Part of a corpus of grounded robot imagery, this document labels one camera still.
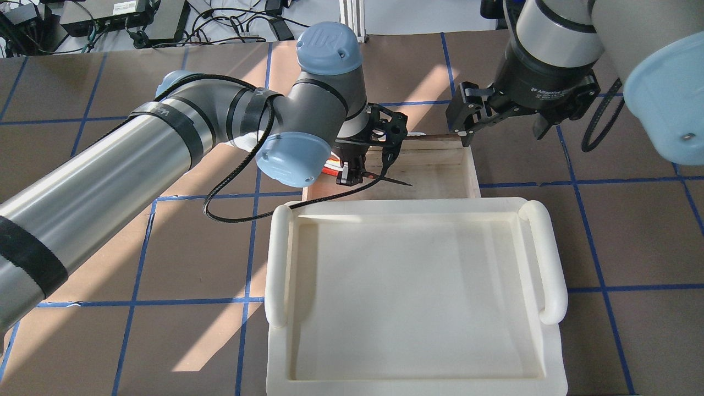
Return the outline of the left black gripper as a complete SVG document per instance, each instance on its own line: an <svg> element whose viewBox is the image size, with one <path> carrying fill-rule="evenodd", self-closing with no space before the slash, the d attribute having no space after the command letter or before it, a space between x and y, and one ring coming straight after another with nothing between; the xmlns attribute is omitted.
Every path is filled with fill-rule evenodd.
<svg viewBox="0 0 704 396"><path fill-rule="evenodd" d="M362 184L368 150L379 143L377 138L371 137L337 137L333 145L333 158L342 166L337 175L337 184L347 187Z"/></svg>

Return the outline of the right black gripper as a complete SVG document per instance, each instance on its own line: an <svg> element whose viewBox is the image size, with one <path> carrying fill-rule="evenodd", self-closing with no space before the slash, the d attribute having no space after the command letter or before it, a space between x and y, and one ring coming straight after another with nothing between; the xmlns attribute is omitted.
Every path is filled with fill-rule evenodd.
<svg viewBox="0 0 704 396"><path fill-rule="evenodd" d="M542 140L553 126L581 118L601 92L592 67L593 63L576 68L544 63L511 37L490 87L458 85L445 111L448 128L468 147L479 130L533 111L532 132Z"/></svg>

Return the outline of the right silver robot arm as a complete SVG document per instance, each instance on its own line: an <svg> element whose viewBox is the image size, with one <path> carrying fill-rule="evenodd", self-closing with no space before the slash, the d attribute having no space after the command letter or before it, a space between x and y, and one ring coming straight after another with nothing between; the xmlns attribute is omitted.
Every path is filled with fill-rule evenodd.
<svg viewBox="0 0 704 396"><path fill-rule="evenodd" d="M578 120L600 93L593 66L606 54L618 78L595 110L581 148L595 136L617 93L643 125L659 155L700 166L702 143L701 1L483 1L486 19L504 20L509 40L496 77L486 88L462 82L445 116L448 129L469 146L473 135L515 116L536 116L542 139L566 119Z"/></svg>

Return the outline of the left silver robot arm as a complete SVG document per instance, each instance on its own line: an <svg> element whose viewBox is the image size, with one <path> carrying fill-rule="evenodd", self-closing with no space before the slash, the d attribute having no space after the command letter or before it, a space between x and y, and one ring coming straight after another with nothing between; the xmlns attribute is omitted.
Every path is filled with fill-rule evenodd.
<svg viewBox="0 0 704 396"><path fill-rule="evenodd" d="M336 22L296 42L286 95L224 75L174 71L153 101L2 203L2 333L51 296L151 201L219 144L256 138L246 160L289 187L323 171L368 101L355 33Z"/></svg>

